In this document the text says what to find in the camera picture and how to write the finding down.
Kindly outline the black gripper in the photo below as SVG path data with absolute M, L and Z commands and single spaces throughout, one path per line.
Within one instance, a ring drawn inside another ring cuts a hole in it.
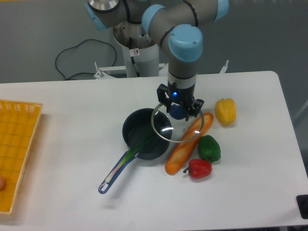
M 191 116 L 198 116 L 204 104 L 204 100 L 194 98 L 194 87 L 195 85 L 192 85 L 189 88 L 180 89 L 176 82 L 169 82 L 167 86 L 160 84 L 156 90 L 158 101 L 167 108 L 168 113 L 171 111 L 172 103 L 180 105 L 186 112 L 185 120 L 188 121 Z

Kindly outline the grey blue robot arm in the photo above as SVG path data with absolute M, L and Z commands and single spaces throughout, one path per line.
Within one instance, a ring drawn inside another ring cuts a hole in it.
M 185 0 L 167 9 L 148 0 L 88 0 L 85 8 L 99 29 L 122 22 L 141 25 L 142 32 L 168 57 L 168 84 L 157 96 L 174 119 L 198 116 L 204 100 L 193 96 L 204 36 L 199 29 L 229 11 L 227 0 Z

